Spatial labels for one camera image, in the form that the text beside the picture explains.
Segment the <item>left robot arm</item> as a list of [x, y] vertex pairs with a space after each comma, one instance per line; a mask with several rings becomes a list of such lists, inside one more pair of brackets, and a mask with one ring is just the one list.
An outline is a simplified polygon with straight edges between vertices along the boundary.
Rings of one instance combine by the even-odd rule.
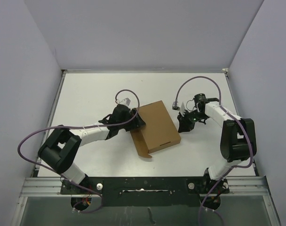
[[113, 112], [99, 120], [94, 128], [56, 128], [38, 151], [38, 156], [57, 174], [71, 181], [72, 189], [81, 194], [88, 188], [88, 176], [74, 163], [81, 146], [108, 140], [121, 129], [126, 132], [146, 125], [135, 108], [118, 104]]

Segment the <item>brown cardboard box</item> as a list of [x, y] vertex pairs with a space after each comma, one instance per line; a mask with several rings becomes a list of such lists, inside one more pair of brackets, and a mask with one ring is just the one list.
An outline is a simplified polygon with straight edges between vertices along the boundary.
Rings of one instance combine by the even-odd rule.
[[181, 137], [163, 101], [157, 101], [139, 108], [139, 116], [145, 125], [131, 131], [137, 154], [151, 158], [151, 153], [169, 148], [181, 142]]

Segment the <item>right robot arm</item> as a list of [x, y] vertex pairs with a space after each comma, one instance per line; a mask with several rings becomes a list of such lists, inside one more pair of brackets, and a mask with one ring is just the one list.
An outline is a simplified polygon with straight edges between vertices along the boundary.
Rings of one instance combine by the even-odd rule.
[[172, 105], [179, 112], [179, 133], [190, 132], [197, 122], [205, 124], [207, 119], [214, 120], [222, 129], [222, 157], [207, 168], [206, 173], [209, 176], [201, 181], [202, 188], [210, 193], [218, 188], [218, 180], [226, 177], [231, 169], [248, 168], [252, 165], [257, 151], [254, 121], [233, 114], [221, 105], [218, 98], [207, 98], [203, 93], [195, 95], [193, 101], [194, 108], [191, 111], [184, 104]]

